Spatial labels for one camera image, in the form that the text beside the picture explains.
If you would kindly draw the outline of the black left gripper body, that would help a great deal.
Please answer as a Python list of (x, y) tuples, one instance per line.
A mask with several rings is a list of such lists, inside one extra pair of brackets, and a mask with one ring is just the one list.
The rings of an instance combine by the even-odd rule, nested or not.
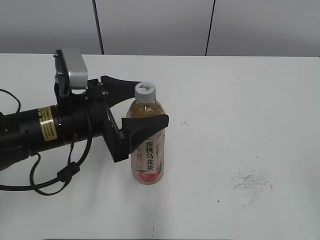
[(129, 151), (125, 134), (120, 130), (107, 102), (107, 92), (101, 79), (87, 81), (84, 93), (70, 93), (60, 97), (54, 85), (57, 100), (54, 119), (59, 144), (84, 141), (102, 136), (115, 163), (128, 159)]

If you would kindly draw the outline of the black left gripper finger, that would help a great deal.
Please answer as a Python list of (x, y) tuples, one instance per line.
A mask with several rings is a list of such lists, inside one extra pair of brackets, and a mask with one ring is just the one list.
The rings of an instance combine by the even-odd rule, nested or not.
[(169, 116), (160, 114), (142, 118), (122, 118), (128, 152), (133, 153), (144, 141), (169, 125)]
[(100, 78), (102, 87), (107, 92), (107, 103), (113, 107), (123, 101), (135, 97), (135, 88), (139, 81), (126, 81), (116, 79), (107, 75)]

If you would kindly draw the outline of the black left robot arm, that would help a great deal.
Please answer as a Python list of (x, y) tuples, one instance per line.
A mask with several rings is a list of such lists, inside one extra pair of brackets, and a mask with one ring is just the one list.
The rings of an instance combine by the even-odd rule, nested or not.
[(135, 81), (109, 76), (87, 82), (85, 92), (57, 97), (55, 105), (0, 118), (0, 167), (31, 154), (102, 136), (114, 162), (126, 160), (145, 140), (165, 129), (166, 114), (123, 118), (118, 128), (111, 108), (135, 96)]

